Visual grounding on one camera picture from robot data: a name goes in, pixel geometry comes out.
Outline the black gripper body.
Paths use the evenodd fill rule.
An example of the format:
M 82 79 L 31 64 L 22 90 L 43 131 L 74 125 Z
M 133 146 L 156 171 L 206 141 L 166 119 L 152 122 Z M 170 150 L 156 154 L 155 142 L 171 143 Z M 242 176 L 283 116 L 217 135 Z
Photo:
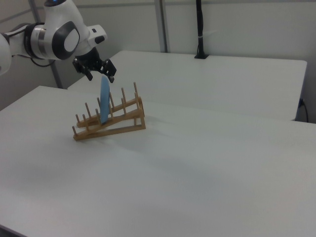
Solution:
M 96 48 L 84 55 L 76 56 L 73 60 L 73 65 L 78 73 L 82 73 L 85 76 L 87 71 L 97 71 L 107 77 L 115 75 L 117 71 L 110 59 L 101 60 Z

